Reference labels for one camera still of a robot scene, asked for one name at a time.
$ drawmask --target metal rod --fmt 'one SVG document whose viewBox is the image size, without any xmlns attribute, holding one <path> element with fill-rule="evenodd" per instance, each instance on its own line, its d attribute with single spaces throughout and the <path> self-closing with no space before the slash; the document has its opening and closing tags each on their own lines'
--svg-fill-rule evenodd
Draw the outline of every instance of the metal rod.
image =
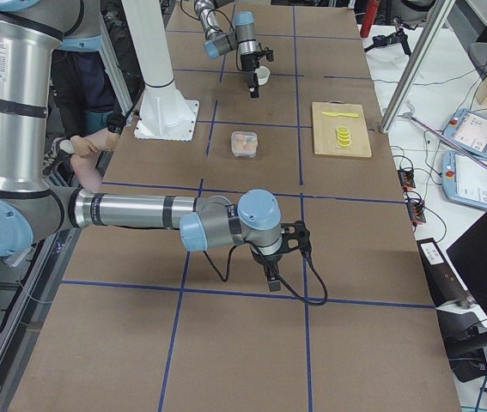
<svg viewBox="0 0 487 412">
<path fill-rule="evenodd" d="M 452 148 L 453 150 L 461 153 L 462 155 L 466 156 L 467 158 L 469 158 L 471 161 L 473 161 L 477 165 L 479 165 L 482 168 L 484 168 L 485 170 L 487 170 L 487 165 L 485 163 L 483 163 L 480 159 L 478 159 L 475 156 L 473 156 L 472 154 L 468 153 L 465 149 L 463 149 L 461 146 L 459 146 L 458 144 L 456 144 L 455 142 L 453 142 L 451 139 L 448 139 L 447 137 L 445 137 L 444 135 L 442 135 L 442 133 L 438 132 L 437 130 L 432 129 L 427 124 L 424 124 L 418 118 L 414 117 L 411 113 L 409 113 L 409 112 L 408 113 L 404 113 L 403 114 L 403 117 L 404 118 L 408 118 L 409 120 L 411 120 L 411 121 L 413 121 L 413 122 L 421 125 L 424 129 L 426 129 L 430 133 L 433 133 L 434 135 L 436 135 L 442 142 L 444 142 L 445 144 L 447 144 L 450 148 Z"/>
<path fill-rule="evenodd" d="M 401 105 L 407 98 L 407 94 L 409 94 L 411 86 L 413 86 L 413 82 L 417 77 L 421 65 L 423 64 L 430 47 L 434 43 L 435 36 L 445 22 L 454 3 L 455 0 L 439 0 L 435 2 L 434 8 L 432 9 L 432 16 L 429 18 L 429 21 L 415 46 L 415 50 L 411 54 L 409 63 L 405 66 L 401 80 L 388 104 L 384 118 L 382 118 L 382 123 L 380 124 L 380 131 L 382 133 L 387 133 L 390 130 L 390 127 L 392 127 L 392 123 L 398 115 Z"/>
<path fill-rule="evenodd" d="M 123 73 L 119 68 L 119 62 L 115 56 L 115 50 L 113 49 L 112 41 L 109 38 L 109 33 L 107 32 L 106 23 L 104 19 L 100 18 L 100 32 L 102 35 L 102 47 L 100 48 L 100 57 L 102 62 L 106 67 L 106 73 L 109 77 L 109 81 L 113 86 L 113 91 L 115 92 L 115 97 L 121 106 L 123 114 L 126 116 L 128 111 L 132 107 L 131 95 L 129 94 L 129 89 L 126 87 L 125 79 Z"/>
</svg>

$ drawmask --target person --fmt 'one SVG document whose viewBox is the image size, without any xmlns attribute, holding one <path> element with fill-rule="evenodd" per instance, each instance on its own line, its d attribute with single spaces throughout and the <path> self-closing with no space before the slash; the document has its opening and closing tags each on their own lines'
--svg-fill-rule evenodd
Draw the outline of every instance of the person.
<svg viewBox="0 0 487 412">
<path fill-rule="evenodd" d="M 129 94 L 137 101 L 143 80 L 122 4 L 102 0 L 101 7 Z M 45 154 L 43 174 L 69 158 L 81 186 L 97 192 L 102 177 L 96 163 L 101 152 L 115 150 L 126 117 L 97 51 L 54 51 L 51 79 L 65 136 L 54 139 Z"/>
</svg>

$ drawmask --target brown cardboard surface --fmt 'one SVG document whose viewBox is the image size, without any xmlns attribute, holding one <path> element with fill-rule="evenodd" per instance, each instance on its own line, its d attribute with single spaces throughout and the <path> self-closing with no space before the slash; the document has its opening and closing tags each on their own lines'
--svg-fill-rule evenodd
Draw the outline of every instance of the brown cardboard surface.
<svg viewBox="0 0 487 412">
<path fill-rule="evenodd" d="M 314 154 L 312 131 L 301 129 L 301 191 L 307 195 L 401 201 L 388 136 L 369 132 L 370 159 L 327 158 Z"/>
<path fill-rule="evenodd" d="M 107 193 L 196 197 L 196 191 L 103 185 Z M 179 231 L 88 227 L 64 279 L 178 288 L 186 261 Z"/>
<path fill-rule="evenodd" d="M 296 126 L 295 78 L 270 75 L 251 99 L 243 75 L 224 74 L 218 89 L 216 121 Z"/>
<path fill-rule="evenodd" d="M 167 33 L 173 69 L 220 71 L 223 59 L 208 58 L 204 52 L 204 42 L 202 33 Z"/>
<path fill-rule="evenodd" d="M 163 411 L 307 410 L 305 359 L 300 303 L 187 294 Z"/>
<path fill-rule="evenodd" d="M 251 11 L 254 16 L 254 30 L 258 41 L 267 45 L 267 37 L 260 38 L 261 34 L 293 35 L 293 8 L 271 7 L 257 4 L 239 3 L 235 5 L 235 13 Z"/>
<path fill-rule="evenodd" d="M 178 293 L 62 285 L 10 412 L 156 408 Z"/>
<path fill-rule="evenodd" d="M 231 147 L 234 131 L 257 134 L 259 146 L 254 158 L 234 156 Z M 296 128 L 215 124 L 205 161 L 204 186 L 227 191 L 261 187 L 277 193 L 299 193 Z"/>
<path fill-rule="evenodd" d="M 320 10 L 312 7 L 295 8 L 297 36 L 360 38 L 354 10 L 331 7 Z"/>
<path fill-rule="evenodd" d="M 356 118 L 338 113 L 355 113 Z M 367 125 L 363 118 L 363 107 L 360 105 L 312 103 L 312 121 L 314 124 L 314 153 L 318 156 L 334 157 L 371 157 L 371 145 Z M 350 146 L 338 144 L 339 128 L 344 128 L 350 135 Z"/>
<path fill-rule="evenodd" d="M 239 196 L 232 193 L 207 193 L 203 196 L 222 195 L 232 202 L 237 202 Z M 293 223 L 301 218 L 300 199 L 295 197 L 278 197 L 279 207 L 282 210 L 282 222 Z M 229 248 L 219 248 L 208 251 L 216 267 L 226 274 L 226 262 Z M 283 278 L 299 294 L 303 293 L 302 288 L 302 259 L 298 252 L 290 253 L 282 257 L 279 262 L 279 270 Z M 229 281 L 224 283 L 210 267 L 209 262 L 202 253 L 192 253 L 186 276 L 186 288 L 209 289 L 233 291 L 248 294 L 269 294 L 265 274 L 260 265 L 254 262 L 250 248 L 247 245 L 241 246 L 234 251 L 230 268 Z M 272 296 L 290 295 L 289 291 L 283 288 Z"/>
<path fill-rule="evenodd" d="M 195 71 L 174 71 L 176 88 L 187 100 L 199 100 L 198 121 L 210 122 L 215 111 L 220 73 L 199 73 Z"/>
<path fill-rule="evenodd" d="M 314 410 L 460 411 L 434 310 L 333 304 L 310 330 Z"/>
<path fill-rule="evenodd" d="M 359 39 L 297 39 L 298 74 L 370 79 Z"/>
<path fill-rule="evenodd" d="M 382 115 L 374 93 L 374 84 L 363 79 L 331 79 L 303 77 L 298 81 L 300 120 L 312 125 L 312 102 L 338 100 L 362 105 L 369 129 L 378 130 Z"/>
<path fill-rule="evenodd" d="M 190 142 L 135 139 L 136 124 L 119 139 L 104 181 L 199 187 L 210 124 L 197 124 Z"/>
<path fill-rule="evenodd" d="M 403 204 L 307 198 L 304 220 L 331 298 L 432 305 Z M 309 294 L 322 296 L 307 276 Z"/>
</svg>

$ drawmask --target blue tape line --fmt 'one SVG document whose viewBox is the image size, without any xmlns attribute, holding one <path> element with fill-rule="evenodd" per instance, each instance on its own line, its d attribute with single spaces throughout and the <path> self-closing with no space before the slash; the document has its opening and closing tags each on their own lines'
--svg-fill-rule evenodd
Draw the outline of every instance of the blue tape line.
<svg viewBox="0 0 487 412">
<path fill-rule="evenodd" d="M 215 100 L 215 109 L 212 112 L 212 120 L 210 122 L 209 141 L 207 142 L 207 149 L 205 150 L 206 156 L 209 156 L 209 152 L 210 152 L 210 143 L 212 141 L 212 132 L 215 129 L 215 117 L 216 117 L 216 109 L 217 108 L 218 108 L 218 100 Z"/>
<path fill-rule="evenodd" d="M 104 288 L 147 289 L 147 290 L 160 290 L 162 292 L 180 291 L 180 288 L 172 288 L 169 286 L 138 285 L 135 283 L 114 283 L 114 282 L 75 281 L 75 280 L 62 280 L 62 283 L 64 285 L 102 286 Z"/>
<path fill-rule="evenodd" d="M 283 299 L 283 300 L 297 300 L 292 295 L 285 294 L 256 294 L 251 292 L 234 292 L 228 290 L 213 290 L 213 289 L 197 289 L 197 288 L 172 288 L 167 286 L 151 286 L 151 285 L 137 285 L 133 283 L 113 283 L 113 282 L 94 282 L 94 281 L 69 281 L 63 280 L 62 284 L 80 285 L 80 286 L 98 286 L 102 288 L 127 288 L 127 289 L 148 289 L 158 290 L 162 292 L 180 292 L 184 291 L 189 294 L 221 294 L 226 296 L 239 296 L 243 298 L 261 298 L 261 299 Z M 310 300 L 320 301 L 321 298 L 308 297 Z M 388 306 L 388 307 L 404 307 L 410 309 L 435 309 L 433 305 L 422 305 L 414 303 L 398 303 L 398 302 L 382 302 L 376 300 L 350 300 L 350 299 L 334 299 L 327 300 L 329 303 L 340 303 L 345 305 L 362 305 L 362 306 Z"/>
<path fill-rule="evenodd" d="M 184 263 L 184 273 L 182 275 L 182 282 L 180 284 L 180 294 L 178 296 L 178 303 L 176 304 L 176 314 L 174 315 L 173 331 L 171 332 L 171 341 L 168 344 L 167 363 L 165 364 L 165 373 L 163 375 L 163 385 L 161 386 L 161 396 L 159 398 L 159 406 L 157 407 L 157 412 L 163 411 L 163 404 L 165 402 L 168 373 L 170 372 L 171 360 L 173 359 L 174 341 L 176 339 L 176 331 L 178 329 L 178 322 L 180 320 L 180 310 L 182 308 L 182 299 L 184 298 L 184 285 L 186 284 L 186 276 L 188 272 L 189 263 L 190 263 L 190 252 L 186 254 L 186 262 Z"/>
</svg>

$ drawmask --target black cable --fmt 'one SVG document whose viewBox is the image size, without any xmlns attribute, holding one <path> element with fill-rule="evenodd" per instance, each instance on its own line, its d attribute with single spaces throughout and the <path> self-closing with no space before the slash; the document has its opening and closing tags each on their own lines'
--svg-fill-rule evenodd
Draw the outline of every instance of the black cable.
<svg viewBox="0 0 487 412">
<path fill-rule="evenodd" d="M 130 230 L 166 230 L 164 227 L 138 227 L 138 226 L 122 226 L 122 225 L 114 225 L 115 227 L 121 227 L 122 229 L 130 229 Z"/>
<path fill-rule="evenodd" d="M 300 296 L 290 285 L 287 281 L 285 281 L 285 279 L 283 279 L 283 277 L 279 274 L 279 270 L 276 268 L 275 265 L 272 265 L 270 264 L 264 254 L 260 251 L 259 247 L 256 246 L 253 242 L 251 241 L 246 241 L 245 243 L 248 243 L 249 245 L 251 245 L 254 249 L 254 251 L 262 258 L 262 260 L 265 262 L 265 264 L 268 266 L 268 269 L 271 271 L 271 273 L 287 288 L 287 290 L 290 291 L 290 293 L 296 297 L 300 302 L 302 303 L 305 303 L 306 305 L 310 305 L 310 306 L 322 306 L 324 305 L 326 302 L 327 302 L 327 299 L 328 299 L 328 293 L 327 293 L 327 286 L 326 284 L 323 282 L 323 279 L 321 279 L 321 276 L 320 274 L 317 272 L 317 270 L 314 268 L 314 263 L 312 262 L 312 254 L 311 252 L 309 251 L 302 251 L 301 254 L 302 256 L 304 257 L 304 259 L 306 260 L 308 266 L 310 267 L 310 269 L 312 270 L 312 272 L 314 273 L 314 276 L 316 277 L 316 279 L 318 280 L 318 282 L 320 283 L 321 287 L 323 288 L 323 298 L 319 301 L 319 302 L 316 302 L 314 300 L 310 300 L 310 299 L 307 299 L 303 296 Z"/>
<path fill-rule="evenodd" d="M 410 165 L 411 165 L 411 166 L 410 166 L 410 167 L 405 167 L 405 168 L 404 168 L 404 169 L 402 169 L 402 170 L 406 170 L 406 169 L 407 169 L 407 170 L 409 170 L 409 169 L 411 169 L 411 172 L 413 172 L 413 170 L 415 169 L 415 167 L 413 166 L 413 161 L 412 161 L 412 160 L 411 160 L 409 157 L 407 157 L 407 156 L 405 156 L 405 155 L 403 155 L 403 154 L 393 154 L 393 155 L 392 155 L 392 157 L 393 157 L 393 158 L 400 158 L 400 159 L 401 159 L 401 161 L 399 161 L 399 166 L 398 166 L 398 168 L 400 168 L 400 169 L 401 169 L 401 168 L 402 168 L 402 167 L 401 167 L 402 162 L 403 162 L 404 160 L 406 160 L 406 161 L 409 161 L 409 163 L 410 163 Z"/>
<path fill-rule="evenodd" d="M 190 18 L 191 18 L 191 19 L 193 19 L 193 20 L 197 20 L 197 21 L 199 21 L 199 19 L 198 19 L 196 16 L 194 16 L 194 15 L 190 15 L 189 13 L 187 13 L 187 12 L 184 10 L 184 8 L 182 7 L 182 2 L 184 2 L 184 0 L 180 0 L 180 10 L 182 10 L 182 13 L 184 13 L 185 15 L 187 15 L 188 17 L 190 17 Z"/>
<path fill-rule="evenodd" d="M 443 225 L 443 235 L 438 239 L 438 240 L 435 240 L 436 243 L 440 243 L 442 240 L 445 239 L 446 235 L 447 235 L 447 224 L 446 222 L 440 217 L 440 215 L 438 215 L 434 210 L 430 209 L 430 208 L 427 208 L 426 206 L 424 206 L 424 208 L 426 210 L 428 210 L 432 215 L 434 215 L 435 217 L 437 217 L 438 219 L 440 219 L 440 222 L 441 224 Z"/>
<path fill-rule="evenodd" d="M 482 78 L 482 74 L 484 73 L 486 66 L 487 66 L 487 58 L 485 59 L 485 64 L 482 67 L 482 70 L 480 71 L 480 80 Z M 480 84 L 478 84 L 478 87 L 476 88 L 476 91 L 474 92 L 474 95 L 472 96 L 472 100 L 470 102 L 470 110 L 472 110 L 472 105 L 474 104 L 474 99 L 476 99 L 476 94 L 478 94 L 478 90 L 480 89 L 481 85 L 482 85 L 482 83 L 480 82 Z"/>
<path fill-rule="evenodd" d="M 438 185 L 438 186 L 440 186 L 440 185 L 441 185 L 441 183 L 435 182 L 435 181 L 434 181 L 434 179 L 432 178 L 432 170 L 430 170 L 430 172 L 429 172 L 428 170 L 423 169 L 423 168 L 421 168 L 421 167 L 415 167 L 415 170 L 420 170 L 421 172 L 425 172 L 426 174 L 428 174 L 428 175 L 429 175 L 429 177 L 432 179 L 432 182 L 433 182 L 435 185 Z M 440 177 L 440 178 L 441 178 L 441 173 L 435 172 L 435 174 L 436 174 L 436 175 L 438 175 L 438 177 Z"/>
<path fill-rule="evenodd" d="M 471 73 L 474 73 L 475 71 L 476 71 L 476 69 L 467 71 L 463 75 L 460 75 L 460 76 L 457 76 L 457 77 L 453 77 L 451 79 L 444 80 L 443 82 L 413 83 L 413 86 L 438 86 L 438 85 L 442 85 L 442 84 L 446 84 L 446 83 L 452 82 L 454 80 L 459 80 L 459 79 L 461 79 L 461 78 L 463 78 L 465 76 L 470 75 Z M 399 83 L 399 81 L 390 81 L 390 80 L 384 80 L 384 79 L 373 79 L 373 82 L 382 82 L 382 83 L 388 83 L 388 84 L 396 84 L 396 83 Z"/>
<path fill-rule="evenodd" d="M 487 318 L 485 319 L 482 319 L 482 320 L 478 320 L 476 322 L 474 322 L 473 324 L 471 324 L 470 326 L 468 326 L 467 328 L 464 328 L 463 330 L 460 330 L 458 332 L 454 332 L 452 333 L 451 335 L 447 335 L 447 336 L 444 336 L 442 338 L 442 340 L 446 340 L 447 338 L 449 337 L 458 337 L 458 335 L 460 335 L 461 333 L 465 333 L 467 330 L 469 330 L 472 326 L 476 326 L 477 324 L 482 324 L 483 322 L 486 322 L 487 321 Z"/>
<path fill-rule="evenodd" d="M 232 264 L 232 254 L 234 253 L 234 250 L 237 247 L 238 247 L 237 245 L 232 246 L 232 248 L 228 252 L 228 260 L 226 261 L 226 275 L 225 276 L 222 276 L 222 273 L 216 267 L 216 265 L 214 264 L 214 262 L 210 258 L 209 254 L 206 251 L 203 251 L 203 254 L 205 255 L 205 257 L 209 261 L 210 265 L 212 266 L 212 269 L 215 270 L 215 272 L 218 275 L 218 277 L 220 277 L 220 280 L 223 281 L 224 283 L 226 283 L 228 281 L 228 279 L 229 279 L 229 270 L 230 270 L 230 266 Z"/>
</svg>

